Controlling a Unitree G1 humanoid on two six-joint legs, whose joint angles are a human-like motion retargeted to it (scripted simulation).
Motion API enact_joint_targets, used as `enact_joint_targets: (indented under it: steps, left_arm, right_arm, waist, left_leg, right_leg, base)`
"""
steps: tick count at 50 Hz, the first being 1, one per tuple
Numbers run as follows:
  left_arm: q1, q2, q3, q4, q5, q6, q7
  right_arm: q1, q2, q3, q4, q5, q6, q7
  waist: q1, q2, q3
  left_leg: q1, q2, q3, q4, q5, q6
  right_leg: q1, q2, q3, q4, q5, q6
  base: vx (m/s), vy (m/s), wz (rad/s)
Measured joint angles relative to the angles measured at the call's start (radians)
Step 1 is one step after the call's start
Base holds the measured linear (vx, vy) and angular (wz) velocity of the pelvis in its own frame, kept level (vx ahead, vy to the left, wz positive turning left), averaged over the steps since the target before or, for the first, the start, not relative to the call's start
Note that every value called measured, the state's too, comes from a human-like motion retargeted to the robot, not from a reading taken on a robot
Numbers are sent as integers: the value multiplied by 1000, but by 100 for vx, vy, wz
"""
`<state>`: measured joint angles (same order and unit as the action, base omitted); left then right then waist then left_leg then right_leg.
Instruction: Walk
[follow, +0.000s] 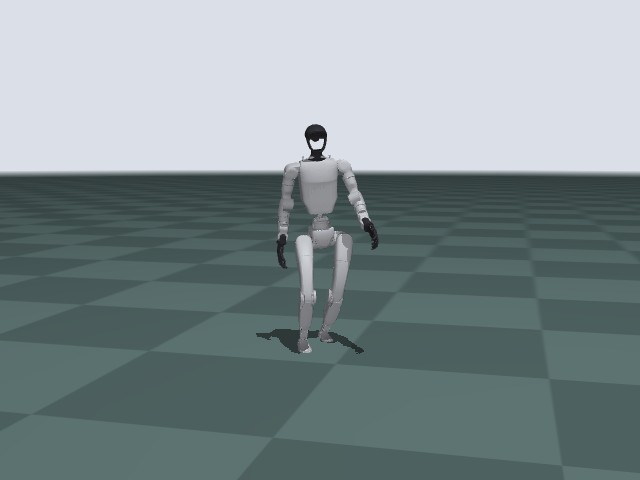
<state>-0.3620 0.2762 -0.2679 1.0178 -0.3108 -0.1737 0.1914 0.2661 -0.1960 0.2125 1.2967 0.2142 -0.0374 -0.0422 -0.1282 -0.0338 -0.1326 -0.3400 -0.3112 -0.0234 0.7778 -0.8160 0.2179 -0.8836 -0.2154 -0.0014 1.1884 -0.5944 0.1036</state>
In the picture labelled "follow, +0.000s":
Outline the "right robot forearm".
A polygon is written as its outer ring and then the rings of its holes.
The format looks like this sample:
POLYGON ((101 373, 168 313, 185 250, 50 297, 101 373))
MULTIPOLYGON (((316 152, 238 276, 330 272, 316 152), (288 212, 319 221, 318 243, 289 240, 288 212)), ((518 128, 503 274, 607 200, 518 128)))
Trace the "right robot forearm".
POLYGON ((278 208, 278 234, 277 234, 277 238, 279 240, 280 235, 281 234, 285 234, 286 235, 286 241, 288 239, 288 235, 287 232, 289 230, 289 217, 290 217, 290 212, 283 210, 283 205, 284 205, 284 201, 283 198, 280 199, 279 202, 279 208, 278 208))

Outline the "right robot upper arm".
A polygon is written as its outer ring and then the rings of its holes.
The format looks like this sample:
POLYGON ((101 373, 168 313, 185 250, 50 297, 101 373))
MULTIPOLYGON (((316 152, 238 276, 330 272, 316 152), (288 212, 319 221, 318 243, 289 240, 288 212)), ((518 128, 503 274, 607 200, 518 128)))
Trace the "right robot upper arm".
POLYGON ((291 198, 295 178, 299 175, 300 162, 287 164, 284 168, 281 193, 284 201, 283 210, 291 210, 294 207, 294 199, 291 198))

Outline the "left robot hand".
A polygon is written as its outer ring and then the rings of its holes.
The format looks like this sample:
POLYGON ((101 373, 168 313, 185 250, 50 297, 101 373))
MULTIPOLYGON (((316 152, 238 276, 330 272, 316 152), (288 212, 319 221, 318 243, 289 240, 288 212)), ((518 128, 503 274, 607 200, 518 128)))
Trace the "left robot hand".
POLYGON ((372 250, 376 249, 376 247, 378 246, 378 234, 376 229, 374 228, 373 223, 368 218, 363 218, 362 222, 364 223, 364 231, 369 232, 372 238, 371 241, 374 240, 374 242, 372 243, 372 250))

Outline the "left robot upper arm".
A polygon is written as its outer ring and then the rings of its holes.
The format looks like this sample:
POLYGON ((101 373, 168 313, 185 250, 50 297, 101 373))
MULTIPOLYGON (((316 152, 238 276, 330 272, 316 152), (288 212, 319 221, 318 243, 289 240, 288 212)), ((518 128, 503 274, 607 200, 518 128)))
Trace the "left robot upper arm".
POLYGON ((360 201, 360 196, 358 194, 358 186, 356 179, 354 177, 351 165, 346 160, 335 160, 338 166, 338 174, 343 175, 342 180, 349 191, 348 200, 351 205, 354 205, 356 202, 360 201))

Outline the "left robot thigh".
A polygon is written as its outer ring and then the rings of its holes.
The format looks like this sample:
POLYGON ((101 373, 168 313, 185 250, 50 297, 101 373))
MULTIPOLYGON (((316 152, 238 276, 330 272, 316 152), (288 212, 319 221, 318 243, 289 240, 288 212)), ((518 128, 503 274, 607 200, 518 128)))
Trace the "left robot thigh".
POLYGON ((335 249, 333 255, 332 286, 327 290, 327 302, 333 305, 343 298, 348 271, 351 263, 353 239, 343 231, 334 231, 335 249))

